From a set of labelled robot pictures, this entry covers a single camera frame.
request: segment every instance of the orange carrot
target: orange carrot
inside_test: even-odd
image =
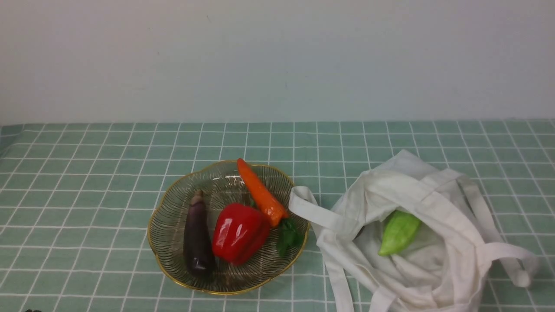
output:
[[[256,173],[241,158],[237,159],[237,168],[241,178],[253,196],[256,206],[268,216],[270,225],[275,228],[282,219],[289,217],[283,205],[266,189]]]

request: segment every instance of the bowl rim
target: bowl rim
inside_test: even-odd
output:
[[[300,255],[302,254],[302,252],[304,251],[305,247],[306,247],[306,242],[308,241],[308,237],[309,237],[309,230],[310,230],[310,222],[308,222],[308,225],[306,227],[306,232],[305,232],[305,239],[302,242],[302,245],[299,249],[299,252],[297,253],[297,255],[293,258],[293,260],[291,261],[291,263],[289,263],[282,271],[280,271],[278,274],[276,274],[274,277],[268,278],[267,280],[262,281],[261,283],[259,283],[256,286],[244,289],[244,290],[239,290],[239,291],[212,291],[212,290],[208,290],[208,289],[204,289],[204,288],[197,288],[197,287],[193,287],[190,285],[186,285],[178,280],[176,280],[173,276],[171,276],[169,274],[169,272],[167,272],[164,267],[162,266],[162,263],[160,262],[160,258],[158,257],[158,254],[156,253],[156,251],[154,250],[153,247],[153,243],[152,243],[152,239],[150,238],[150,228],[152,227],[152,221],[154,219],[154,216],[156,216],[156,214],[160,211],[160,209],[162,208],[162,203],[164,202],[164,199],[166,197],[166,195],[168,195],[168,192],[174,187],[174,185],[176,185],[178,182],[180,182],[181,180],[194,175],[194,174],[198,174],[201,173],[203,171],[206,171],[212,167],[215,167],[217,165],[222,165],[225,163],[235,163],[236,160],[221,160],[219,162],[215,162],[209,166],[207,166],[206,168],[203,168],[201,170],[195,171],[195,172],[191,172],[189,174],[184,175],[183,177],[179,178],[177,181],[175,181],[174,183],[172,183],[170,185],[170,187],[168,187],[168,189],[164,192],[164,195],[162,196],[162,199],[160,200],[160,204],[156,207],[156,209],[154,209],[154,211],[152,212],[152,215],[150,216],[150,219],[148,220],[148,227],[147,227],[147,239],[148,239],[148,244],[150,246],[150,249],[152,250],[152,252],[154,253],[154,256],[156,257],[156,263],[158,263],[158,266],[160,267],[160,269],[162,270],[162,272],[164,273],[164,275],[166,275],[170,280],[172,280],[174,283],[183,286],[185,288],[188,289],[193,289],[193,290],[197,290],[197,291],[202,291],[204,293],[208,293],[208,294],[213,294],[213,295],[239,295],[239,294],[244,294],[247,293],[251,290],[254,290],[256,288],[259,288],[261,286],[263,286],[264,284],[268,283],[269,281],[277,278],[278,276],[280,276],[281,274],[283,274],[285,271],[287,271],[291,266],[293,266],[293,263],[295,263],[298,258],[300,257]],[[293,180],[291,180],[291,178],[285,174],[282,170],[275,168],[273,166],[270,165],[266,165],[266,164],[249,164],[252,167],[264,167],[264,168],[269,168],[269,169],[273,169],[277,172],[279,172],[280,174],[282,174],[287,180],[289,180],[289,182],[291,183],[291,185],[294,187],[295,184],[293,183]]]

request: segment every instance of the white wall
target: white wall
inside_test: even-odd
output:
[[[554,0],[1,0],[0,124],[555,117]]]

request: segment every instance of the carrot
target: carrot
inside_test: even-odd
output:
[[[284,256],[290,247],[302,245],[304,235],[297,231],[285,207],[266,189],[256,173],[241,158],[237,159],[237,169],[258,209],[267,216],[273,228],[279,226],[276,248],[280,256]]]
[[[289,217],[283,205],[266,189],[256,173],[241,158],[237,159],[237,169],[241,178],[253,196],[256,206],[262,213],[268,216],[270,225],[275,228],[282,219]]]

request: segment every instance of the green checkered tablecloth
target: green checkered tablecloth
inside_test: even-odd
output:
[[[335,311],[310,236],[262,288],[213,296],[174,284],[146,239],[163,192],[222,159],[276,166],[331,207],[401,149],[475,179],[502,236],[536,253],[529,289],[495,265],[481,311],[555,311],[553,120],[27,124],[0,130],[0,311]],[[359,311],[371,293],[349,278]]]

